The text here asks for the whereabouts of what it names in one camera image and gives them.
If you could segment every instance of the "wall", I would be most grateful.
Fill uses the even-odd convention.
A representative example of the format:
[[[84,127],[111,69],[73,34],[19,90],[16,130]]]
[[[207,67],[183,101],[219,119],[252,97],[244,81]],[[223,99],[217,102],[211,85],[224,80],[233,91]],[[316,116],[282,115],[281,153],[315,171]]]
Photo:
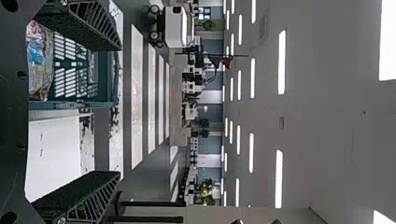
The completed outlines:
[[[210,8],[210,19],[211,20],[224,20],[223,7]]]
[[[200,119],[209,119],[209,122],[222,122],[222,105],[206,105],[207,112],[204,111],[205,105],[198,106],[198,114]]]
[[[185,224],[231,224],[241,219],[245,224],[270,224],[276,218],[282,224],[324,224],[308,209],[271,209],[201,205],[186,208],[128,207],[124,216],[183,216]]]
[[[220,182],[221,168],[198,168],[198,183],[209,178],[213,181]]]
[[[206,71],[206,78],[211,78],[215,75],[214,71]],[[217,72],[215,80],[211,83],[207,84],[206,91],[221,91],[222,90],[222,83],[223,83],[223,73]]]
[[[247,44],[236,52],[256,57],[260,87],[256,98],[248,100],[246,76],[243,101],[227,103],[225,109],[225,116],[241,124],[243,144],[254,132],[255,145],[261,146],[255,151],[254,175],[243,177],[249,187],[241,187],[254,194],[241,198],[242,203],[274,206],[275,158],[281,149],[285,207],[311,205],[329,223],[371,224],[373,209],[396,220],[396,201],[390,200],[396,198],[392,174],[396,169],[396,82],[378,81],[381,1],[257,3],[257,22],[248,26],[250,8],[238,1],[236,13],[242,10],[248,18],[244,20],[248,35],[244,35]],[[260,43],[258,25],[268,6],[270,38]],[[285,28],[287,89],[278,96],[277,37]],[[229,43],[230,33],[225,36]],[[237,60],[235,66],[249,73],[249,60]],[[280,116],[285,117],[284,131],[278,128]],[[235,156],[230,160],[240,169],[227,176],[245,176],[245,162]],[[233,182],[228,184],[232,189]]]
[[[200,154],[220,154],[221,153],[221,136],[209,136],[207,138],[199,137]]]

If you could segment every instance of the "ceiling light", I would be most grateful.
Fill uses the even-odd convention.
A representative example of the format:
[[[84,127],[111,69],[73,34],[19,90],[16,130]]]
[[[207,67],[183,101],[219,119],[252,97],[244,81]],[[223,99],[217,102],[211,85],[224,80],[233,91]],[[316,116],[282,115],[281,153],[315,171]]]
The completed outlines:
[[[242,45],[242,15],[239,15],[238,44]]]
[[[378,211],[374,210],[374,222],[373,224],[396,224],[396,222],[390,220],[390,218],[382,215]]]
[[[256,0],[251,0],[251,23],[256,22]]]
[[[238,71],[238,101],[242,98],[242,71]]]
[[[230,144],[233,144],[233,121],[230,120]]]
[[[233,42],[234,42],[233,34],[231,34],[231,56],[233,56]]]
[[[233,101],[233,77],[230,81],[230,101]]]
[[[235,180],[235,207],[239,207],[239,178]]]
[[[241,126],[236,126],[236,154],[241,154]]]
[[[279,34],[279,57],[277,66],[277,93],[285,94],[286,78],[286,30]]]
[[[251,133],[248,139],[248,171],[253,174],[254,162],[254,134]]]
[[[379,80],[396,79],[396,1],[382,0],[381,38],[379,54]]]
[[[275,208],[282,208],[283,152],[276,151]]]
[[[256,59],[252,58],[250,62],[250,98],[254,98],[256,85]]]

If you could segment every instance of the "rectangular ceiling light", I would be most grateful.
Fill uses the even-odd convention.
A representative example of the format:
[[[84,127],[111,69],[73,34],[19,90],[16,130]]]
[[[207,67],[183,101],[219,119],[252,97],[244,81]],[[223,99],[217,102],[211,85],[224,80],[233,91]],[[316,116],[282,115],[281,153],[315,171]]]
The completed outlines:
[[[242,71],[238,71],[238,101],[242,98]]]
[[[374,222],[373,224],[396,224],[396,222],[390,220],[390,218],[382,215],[378,211],[374,210]]]
[[[279,34],[279,56],[277,62],[277,93],[285,94],[286,77],[286,30]]]
[[[254,162],[254,134],[251,133],[248,139],[248,171],[253,174]]]
[[[239,15],[238,45],[242,45],[242,15]]]
[[[224,120],[224,136],[227,137],[228,136],[228,118],[225,118]]]
[[[230,10],[227,10],[227,30],[230,30]]]
[[[230,144],[233,144],[233,121],[230,120]]]
[[[221,179],[221,189],[220,189],[221,195],[224,194],[224,178]]]
[[[241,126],[236,126],[236,154],[241,154]]]
[[[231,34],[231,56],[233,56],[233,42],[234,42],[234,37],[233,34]]]
[[[227,12],[227,0],[223,0],[223,14]]]
[[[223,194],[223,206],[227,207],[227,191],[224,191]]]
[[[239,178],[235,180],[235,207],[239,207]]]
[[[396,1],[382,0],[379,80],[396,79]]]
[[[231,0],[231,13],[235,13],[235,0]]]
[[[228,160],[228,155],[227,155],[227,152],[226,152],[226,153],[224,153],[224,173],[227,173],[227,169],[228,169],[227,160]]]
[[[256,0],[251,0],[251,23],[256,22]]]
[[[276,151],[275,208],[282,208],[283,152]]]
[[[233,101],[233,77],[230,81],[230,101]]]
[[[221,162],[224,162],[224,146],[221,146]]]
[[[254,98],[256,82],[256,59],[252,58],[250,63],[250,98]]]
[[[225,102],[225,86],[223,85],[223,91],[222,91],[222,101],[223,103]]]

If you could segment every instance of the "light fixture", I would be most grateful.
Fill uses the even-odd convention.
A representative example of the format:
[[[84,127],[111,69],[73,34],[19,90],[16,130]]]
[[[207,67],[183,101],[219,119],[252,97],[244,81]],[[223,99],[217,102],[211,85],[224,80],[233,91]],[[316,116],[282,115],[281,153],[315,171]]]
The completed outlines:
[[[277,93],[285,94],[286,78],[286,30],[279,34],[279,56],[277,66]]]
[[[256,0],[251,0],[251,23],[256,22]]]
[[[250,62],[250,98],[254,98],[256,85],[256,59],[252,58]]]
[[[225,86],[223,85],[223,91],[222,91],[222,100],[223,100],[223,103],[225,102]]]
[[[239,207],[239,178],[235,180],[235,207]]]
[[[231,13],[235,13],[235,0],[231,0]]]
[[[230,144],[233,144],[233,121],[230,120]]]
[[[224,120],[224,136],[227,137],[228,136],[228,118],[225,118]]]
[[[282,208],[283,152],[276,151],[275,208]]]
[[[227,191],[224,191],[223,194],[223,206],[227,207]]]
[[[231,34],[231,56],[233,56],[233,42],[234,42],[234,37],[233,34]]]
[[[230,30],[230,10],[227,10],[227,30]]]
[[[230,101],[233,101],[233,77],[230,80]]]
[[[224,146],[221,146],[221,162],[224,162]]]
[[[227,11],[227,0],[223,0],[223,14],[225,15]]]
[[[248,171],[253,174],[254,162],[254,134],[251,133],[248,139]]]
[[[242,71],[238,71],[238,101],[242,98]]]
[[[396,224],[396,222],[374,210],[373,224]]]
[[[241,126],[236,126],[236,154],[241,154]]]
[[[221,195],[224,194],[224,178],[221,179]]]
[[[242,15],[239,15],[238,45],[242,45]]]
[[[396,1],[382,0],[379,80],[396,79]]]
[[[224,173],[227,173],[228,169],[228,154],[227,152],[224,153]]]

